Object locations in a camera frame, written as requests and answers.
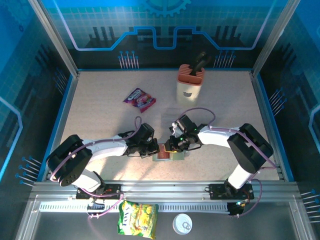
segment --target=enclosure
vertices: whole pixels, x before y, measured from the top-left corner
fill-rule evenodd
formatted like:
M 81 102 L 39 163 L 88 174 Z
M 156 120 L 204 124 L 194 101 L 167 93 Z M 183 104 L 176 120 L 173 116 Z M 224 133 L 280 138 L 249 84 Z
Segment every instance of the enclosure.
M 258 201 L 254 210 L 230 217 L 238 201 L 205 191 L 238 165 L 227 147 L 206 144 L 171 161 L 109 156 L 86 169 L 120 184 L 126 200 L 158 204 L 158 240 L 318 239 L 319 10 L 300 0 L 3 0 L 1 239 L 130 238 L 118 235 L 118 206 L 91 219 L 73 185 L 49 180 L 46 159 L 70 135 L 95 141 L 135 130 L 136 116 L 165 143 L 190 108 L 176 99 L 179 67 L 203 51 L 211 60 L 193 107 L 212 110 L 213 127 L 251 124 L 273 148 L 276 168 L 255 176 L 262 188 L 251 182 L 244 212 Z M 123 102 L 136 88 L 156 99 L 143 113 Z M 196 125 L 212 119 L 187 115 Z M 192 219 L 187 235 L 172 227 L 178 213 Z

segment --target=white round lid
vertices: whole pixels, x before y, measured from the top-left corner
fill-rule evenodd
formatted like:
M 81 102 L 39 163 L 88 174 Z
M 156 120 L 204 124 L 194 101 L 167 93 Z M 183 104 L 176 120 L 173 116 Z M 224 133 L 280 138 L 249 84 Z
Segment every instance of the white round lid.
M 175 216 L 173 223 L 173 230 L 180 235 L 188 234 L 192 229 L 191 218 L 184 213 Z

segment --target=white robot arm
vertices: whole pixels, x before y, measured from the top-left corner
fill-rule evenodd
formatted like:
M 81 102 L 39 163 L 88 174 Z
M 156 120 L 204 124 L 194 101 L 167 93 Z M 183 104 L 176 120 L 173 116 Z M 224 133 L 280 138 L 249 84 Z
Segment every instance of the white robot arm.
M 167 152 L 191 151 L 202 145 L 231 148 L 238 165 L 224 183 L 228 196 L 234 196 L 266 161 L 270 161 L 269 157 L 273 154 L 270 144 L 248 123 L 234 128 L 206 124 L 197 126 L 187 115 L 183 115 L 169 129 L 172 136 L 165 143 Z M 194 144 L 200 147 L 190 148 Z
M 197 126 L 188 116 L 183 115 L 169 129 L 172 136 L 165 143 L 167 152 L 191 151 L 202 145 L 218 145 L 232 150 L 238 165 L 224 183 L 225 192 L 231 197 L 256 174 L 266 160 L 270 161 L 269 157 L 273 154 L 269 143 L 248 123 L 234 128 L 206 124 Z M 157 139 L 153 138 L 154 129 L 150 125 L 142 124 L 131 137 L 133 132 L 95 141 L 71 135 L 47 158 L 47 165 L 52 171 L 50 179 L 59 182 L 62 187 L 75 185 L 90 193 L 104 194 L 106 185 L 103 179 L 96 172 L 85 169 L 89 161 L 136 152 L 144 158 L 159 152 Z M 194 144 L 200 147 L 190 148 Z
M 89 162 L 136 152 L 145 158 L 159 152 L 154 129 L 150 125 L 143 123 L 134 132 L 119 133 L 102 140 L 82 140 L 78 135 L 69 136 L 46 159 L 52 172 L 50 179 L 62 187 L 75 185 L 90 193 L 104 194 L 107 186 L 103 179 L 96 172 L 85 169 Z

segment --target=gear graphic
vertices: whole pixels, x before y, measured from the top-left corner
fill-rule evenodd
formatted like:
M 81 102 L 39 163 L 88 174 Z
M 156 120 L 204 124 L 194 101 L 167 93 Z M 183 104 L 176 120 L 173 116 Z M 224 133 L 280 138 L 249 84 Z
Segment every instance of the gear graphic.
M 8 11 L 20 25 L 23 25 L 32 13 L 28 0 L 6 0 L 5 3 Z
M 190 3 L 191 0 L 143 0 L 141 2 L 144 9 L 157 17 L 167 17 L 168 15 L 173 17 L 174 14 L 179 14 L 181 9 L 185 10 L 186 5 Z

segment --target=black bracket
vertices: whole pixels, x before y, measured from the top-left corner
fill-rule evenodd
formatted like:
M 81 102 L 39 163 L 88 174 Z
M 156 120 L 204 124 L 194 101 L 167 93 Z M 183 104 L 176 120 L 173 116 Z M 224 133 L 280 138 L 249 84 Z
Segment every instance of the black bracket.
M 104 193 L 104 195 L 119 193 L 119 192 L 121 192 L 121 184 L 106 184 L 105 189 L 106 189 L 106 192 Z M 90 198 L 92 198 L 92 196 L 85 193 L 80 188 L 78 188 L 78 190 L 76 191 L 75 199 L 88 200 Z M 104 197 L 94 197 L 94 198 L 95 199 L 115 199 L 115 200 L 118 200 L 118 199 L 120 199 L 120 193 L 119 193 L 119 195 L 114 195 L 114 196 L 104 196 Z
M 210 194 L 210 200 L 245 200 L 254 199 L 254 191 L 251 184 L 245 184 L 234 196 L 228 196 L 224 184 L 209 184 L 205 191 Z

